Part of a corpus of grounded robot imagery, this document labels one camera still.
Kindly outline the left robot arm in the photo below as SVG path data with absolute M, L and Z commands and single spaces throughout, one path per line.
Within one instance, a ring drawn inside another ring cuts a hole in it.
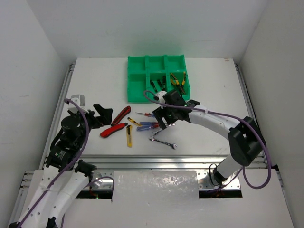
M 11 228 L 58 228 L 77 195 L 92 179 L 96 169 L 79 157 L 84 151 L 92 129 L 112 122 L 112 109 L 94 104 L 86 110 L 67 99 L 69 115 L 50 146 L 45 168 L 33 198 L 19 220 Z

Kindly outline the blue screwdriver thin shaft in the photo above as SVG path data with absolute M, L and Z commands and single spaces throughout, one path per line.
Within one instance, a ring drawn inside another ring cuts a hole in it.
M 152 113 L 140 113 L 140 112 L 135 112 L 135 114 L 144 115 L 144 116 L 147 116 L 147 117 L 154 117 L 154 115 L 153 115 Z

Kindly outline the yellow needle nose pliers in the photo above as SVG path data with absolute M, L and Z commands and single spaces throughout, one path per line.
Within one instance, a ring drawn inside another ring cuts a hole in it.
M 187 73 L 186 72 L 183 72 L 183 80 L 182 80 L 182 83 L 181 83 L 181 92 L 182 92 L 182 94 L 183 95 L 186 95 L 186 91 L 185 91 L 185 89 L 184 89 L 184 86 L 185 86 L 185 84 L 186 84 L 186 79 L 187 79 Z

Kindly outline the yellow handled pliers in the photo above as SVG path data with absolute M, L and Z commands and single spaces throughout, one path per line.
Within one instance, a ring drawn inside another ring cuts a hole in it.
M 177 79 L 177 77 L 173 74 L 173 73 L 170 73 L 170 81 L 171 81 L 171 84 L 177 88 L 177 89 L 180 89 L 181 86 L 179 84 L 179 81 Z

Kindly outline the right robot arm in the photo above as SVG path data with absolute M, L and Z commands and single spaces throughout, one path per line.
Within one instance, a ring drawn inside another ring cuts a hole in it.
M 266 142 L 253 118 L 211 111 L 195 100 L 185 101 L 178 92 L 158 92 L 151 102 L 158 104 L 153 111 L 162 129 L 177 121 L 205 127 L 229 143 L 230 154 L 211 171 L 211 180 L 219 186 L 237 170 L 243 170 L 266 148 Z

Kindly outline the black green precision screwdriver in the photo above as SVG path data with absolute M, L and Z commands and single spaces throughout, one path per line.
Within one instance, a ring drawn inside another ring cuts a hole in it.
M 160 89 L 163 90 L 162 83 L 159 79 L 157 79 L 157 84 L 159 85 Z

